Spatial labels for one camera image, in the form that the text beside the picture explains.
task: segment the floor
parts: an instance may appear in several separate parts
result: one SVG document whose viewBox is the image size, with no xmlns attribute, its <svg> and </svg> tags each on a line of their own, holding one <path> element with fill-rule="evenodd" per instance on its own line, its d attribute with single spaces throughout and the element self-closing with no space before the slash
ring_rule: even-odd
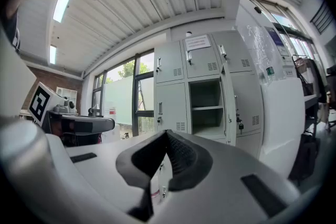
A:
<svg viewBox="0 0 336 224">
<path fill-rule="evenodd" d="M 330 115 L 329 120 L 336 120 L 336 114 Z M 321 141 L 319 155 L 316 158 L 314 173 L 310 177 L 304 179 L 300 183 L 300 186 L 298 186 L 302 193 L 311 187 L 322 184 L 324 174 L 328 170 L 327 164 L 328 159 L 330 158 L 330 152 L 335 150 L 336 126 L 331 129 L 330 133 L 328 133 L 325 123 L 319 123 L 317 125 L 316 138 L 319 138 Z"/>
</svg>

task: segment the transparent plastic sheet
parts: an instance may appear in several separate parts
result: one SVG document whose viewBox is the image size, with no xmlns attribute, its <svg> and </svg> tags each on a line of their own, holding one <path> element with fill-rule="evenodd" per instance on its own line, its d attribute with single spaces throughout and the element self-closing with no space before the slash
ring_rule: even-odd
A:
<svg viewBox="0 0 336 224">
<path fill-rule="evenodd" d="M 275 80 L 286 79 L 282 61 L 277 55 L 279 51 L 267 31 L 258 26 L 238 26 L 238 31 L 250 52 L 260 83 L 270 84 Z M 270 67 L 274 70 L 272 76 L 267 73 Z"/>
</svg>

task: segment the shelf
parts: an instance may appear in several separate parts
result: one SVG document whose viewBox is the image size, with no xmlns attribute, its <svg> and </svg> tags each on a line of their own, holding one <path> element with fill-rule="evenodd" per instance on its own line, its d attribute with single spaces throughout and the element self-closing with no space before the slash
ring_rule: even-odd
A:
<svg viewBox="0 0 336 224">
<path fill-rule="evenodd" d="M 193 134 L 208 139 L 226 138 L 222 126 L 193 126 Z"/>
<path fill-rule="evenodd" d="M 222 105 L 215 105 L 215 106 L 202 106 L 199 108 L 192 108 L 193 111 L 196 110 L 210 110 L 210 109 L 222 109 L 223 106 Z"/>
</svg>

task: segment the ceiling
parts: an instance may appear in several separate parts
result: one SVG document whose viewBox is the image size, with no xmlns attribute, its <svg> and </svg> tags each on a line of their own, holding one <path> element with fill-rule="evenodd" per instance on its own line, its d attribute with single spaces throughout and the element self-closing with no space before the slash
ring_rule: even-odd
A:
<svg viewBox="0 0 336 224">
<path fill-rule="evenodd" d="M 61 23 L 52 20 L 56 0 L 27 0 L 19 9 L 21 51 L 81 73 L 126 38 L 178 15 L 225 7 L 228 0 L 70 0 Z M 239 5 L 239 0 L 232 3 Z"/>
</svg>

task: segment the locker vent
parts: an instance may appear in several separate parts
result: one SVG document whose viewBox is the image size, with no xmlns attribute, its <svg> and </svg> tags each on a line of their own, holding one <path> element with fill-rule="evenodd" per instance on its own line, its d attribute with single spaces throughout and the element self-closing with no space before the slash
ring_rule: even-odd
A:
<svg viewBox="0 0 336 224">
<path fill-rule="evenodd" d="M 252 117 L 252 125 L 257 125 L 257 124 L 259 124 L 259 116 Z"/>
<path fill-rule="evenodd" d="M 209 62 L 208 63 L 208 69 L 209 69 L 209 71 L 217 70 L 218 69 L 217 68 L 217 63 L 215 63 L 215 62 Z"/>
<path fill-rule="evenodd" d="M 243 64 L 243 67 L 249 67 L 250 66 L 250 62 L 247 59 L 245 59 L 245 60 L 242 59 L 241 62 Z"/>
<path fill-rule="evenodd" d="M 173 71 L 174 71 L 174 76 L 180 76 L 180 75 L 182 75 L 182 70 L 180 68 L 176 68 Z"/>
<path fill-rule="evenodd" d="M 177 131 L 185 131 L 185 123 L 184 122 L 177 122 L 176 123 L 176 130 Z"/>
</svg>

